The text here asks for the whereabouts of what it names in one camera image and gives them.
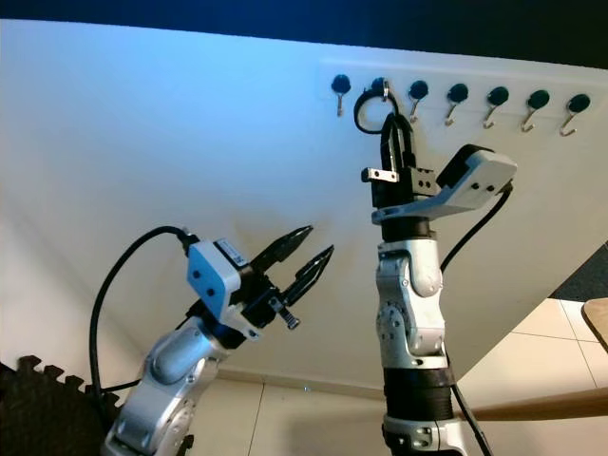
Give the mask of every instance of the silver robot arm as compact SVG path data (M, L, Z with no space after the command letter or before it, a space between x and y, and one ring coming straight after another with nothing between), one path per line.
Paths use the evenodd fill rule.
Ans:
M226 239L189 246L187 279L200 300L186 322L145 357L142 381L108 432L102 455L177 455L219 363L245 340L258 340L276 314L290 330L299 324L288 308L319 279L333 247L298 271L284 292L265 272L288 257L312 229L303 227L277 239L251 262Z
M389 114L382 131L383 169L367 168L382 227L376 285L376 330L385 378L387 413L382 426L393 456L465 455L460 420L454 418L454 378L445 350L439 298L443 278L432 219L483 207L510 191L517 165L475 145L463 147L437 178L417 168L411 129Z

